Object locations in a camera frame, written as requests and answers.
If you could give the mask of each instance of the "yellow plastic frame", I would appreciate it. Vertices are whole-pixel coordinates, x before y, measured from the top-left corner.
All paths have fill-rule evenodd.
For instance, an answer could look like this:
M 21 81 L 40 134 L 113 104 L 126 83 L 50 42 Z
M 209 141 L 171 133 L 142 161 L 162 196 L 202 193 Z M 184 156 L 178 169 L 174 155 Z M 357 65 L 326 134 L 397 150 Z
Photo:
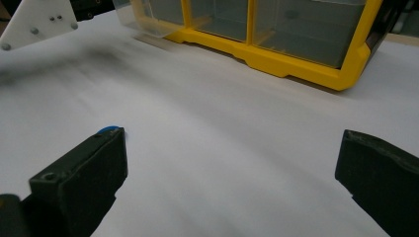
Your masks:
M 247 37 L 245 42 L 195 31 L 191 25 L 190 0 L 181 1 L 185 29 L 167 36 L 166 39 L 178 43 L 186 41 L 205 45 L 243 59 L 251 68 L 278 77 L 295 76 L 337 91 L 352 87 L 361 76 L 371 55 L 366 39 L 382 3 L 382 0 L 367 1 L 342 67 L 334 69 L 252 45 L 254 7 L 258 0 L 249 0 L 248 3 Z

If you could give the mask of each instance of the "storage organizer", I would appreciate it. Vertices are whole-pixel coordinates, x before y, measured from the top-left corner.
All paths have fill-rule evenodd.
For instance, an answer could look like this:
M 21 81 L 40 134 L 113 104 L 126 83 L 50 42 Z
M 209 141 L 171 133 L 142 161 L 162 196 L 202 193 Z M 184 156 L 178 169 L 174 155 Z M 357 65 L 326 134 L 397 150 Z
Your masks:
M 124 25 L 212 47 L 252 68 L 334 90 L 356 83 L 403 2 L 114 0 Z

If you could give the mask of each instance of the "transparent drawer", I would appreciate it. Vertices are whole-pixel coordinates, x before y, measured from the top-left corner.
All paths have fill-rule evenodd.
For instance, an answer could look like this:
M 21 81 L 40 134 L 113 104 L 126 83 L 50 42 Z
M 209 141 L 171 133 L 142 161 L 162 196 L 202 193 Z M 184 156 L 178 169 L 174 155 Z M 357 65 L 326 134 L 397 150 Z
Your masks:
M 256 0 L 253 44 L 342 66 L 366 0 Z
M 245 41 L 247 0 L 190 0 L 194 29 L 219 37 Z
M 163 38 L 184 27 L 181 0 L 113 0 L 123 25 Z

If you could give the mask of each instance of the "table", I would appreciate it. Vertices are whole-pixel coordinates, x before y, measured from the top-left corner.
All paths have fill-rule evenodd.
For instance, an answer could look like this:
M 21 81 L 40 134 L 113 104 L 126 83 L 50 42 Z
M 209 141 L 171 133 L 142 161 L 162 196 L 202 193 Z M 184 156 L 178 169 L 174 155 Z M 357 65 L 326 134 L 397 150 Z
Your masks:
M 419 47 L 385 41 L 333 92 L 153 39 L 115 12 L 0 52 L 0 193 L 107 125 L 129 175 L 93 236 L 386 236 L 334 179 L 344 129 L 419 155 Z

